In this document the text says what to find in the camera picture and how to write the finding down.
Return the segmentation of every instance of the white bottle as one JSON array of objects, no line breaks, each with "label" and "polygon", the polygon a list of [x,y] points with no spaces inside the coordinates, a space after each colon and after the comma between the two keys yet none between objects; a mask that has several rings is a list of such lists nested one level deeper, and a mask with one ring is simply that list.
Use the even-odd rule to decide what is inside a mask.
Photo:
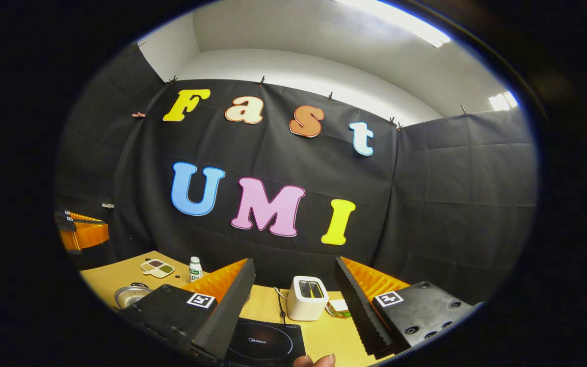
[{"label": "white bottle", "polygon": [[192,256],[189,260],[189,280],[194,281],[203,277],[203,268],[201,262],[196,256]]}]

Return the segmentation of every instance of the screw hole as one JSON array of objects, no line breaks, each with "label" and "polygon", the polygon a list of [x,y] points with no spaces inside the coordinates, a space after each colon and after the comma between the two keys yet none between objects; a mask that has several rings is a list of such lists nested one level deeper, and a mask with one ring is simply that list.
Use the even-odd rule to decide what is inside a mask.
[{"label": "screw hole", "polygon": [[405,330],[405,334],[411,335],[411,334],[414,334],[415,332],[417,332],[418,330],[420,330],[419,327],[410,327],[410,328],[407,328],[407,330]]}]

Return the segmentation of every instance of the finger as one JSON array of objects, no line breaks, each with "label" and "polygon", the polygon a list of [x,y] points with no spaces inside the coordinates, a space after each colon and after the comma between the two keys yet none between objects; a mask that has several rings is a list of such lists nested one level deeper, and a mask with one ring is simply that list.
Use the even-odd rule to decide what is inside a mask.
[{"label": "finger", "polygon": [[336,357],[334,353],[331,355],[326,355],[323,358],[320,358],[314,364],[314,367],[335,367]]},{"label": "finger", "polygon": [[314,361],[308,355],[301,355],[293,361],[293,367],[313,367]]}]

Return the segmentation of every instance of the black induction cooktop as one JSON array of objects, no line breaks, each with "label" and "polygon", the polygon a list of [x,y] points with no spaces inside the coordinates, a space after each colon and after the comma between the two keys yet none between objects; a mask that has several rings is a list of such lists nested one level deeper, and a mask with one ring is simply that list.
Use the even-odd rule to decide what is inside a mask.
[{"label": "black induction cooktop", "polygon": [[300,325],[239,318],[226,353],[228,367],[291,367],[305,355]]}]

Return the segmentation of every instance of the stainless steel bowl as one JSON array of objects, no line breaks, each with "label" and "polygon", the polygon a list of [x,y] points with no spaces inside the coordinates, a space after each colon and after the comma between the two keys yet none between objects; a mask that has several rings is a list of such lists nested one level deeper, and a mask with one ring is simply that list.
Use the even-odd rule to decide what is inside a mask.
[{"label": "stainless steel bowl", "polygon": [[115,292],[115,302],[120,309],[124,309],[151,292],[153,290],[144,283],[131,283],[130,286],[124,286]]}]

